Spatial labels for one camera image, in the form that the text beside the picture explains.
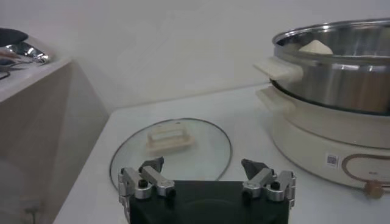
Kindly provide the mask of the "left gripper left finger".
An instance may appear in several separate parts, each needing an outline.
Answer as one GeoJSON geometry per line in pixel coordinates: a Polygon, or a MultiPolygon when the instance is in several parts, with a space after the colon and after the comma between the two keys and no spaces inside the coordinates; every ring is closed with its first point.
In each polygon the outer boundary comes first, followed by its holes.
{"type": "Polygon", "coordinates": [[[136,200],[148,200],[153,192],[158,196],[172,199],[176,196],[176,185],[173,180],[165,178],[160,172],[164,165],[163,157],[145,161],[136,170],[124,167],[118,174],[119,202],[122,206],[130,209],[130,198],[136,200]]]}

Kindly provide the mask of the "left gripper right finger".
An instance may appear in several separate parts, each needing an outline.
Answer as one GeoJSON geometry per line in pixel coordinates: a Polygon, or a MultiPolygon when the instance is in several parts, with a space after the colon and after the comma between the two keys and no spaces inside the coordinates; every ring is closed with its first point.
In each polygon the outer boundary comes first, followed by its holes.
{"type": "Polygon", "coordinates": [[[265,163],[242,159],[247,181],[243,182],[242,197],[245,203],[265,197],[272,202],[287,201],[289,209],[296,203],[296,176],[292,171],[283,170],[279,174],[265,163]]]}

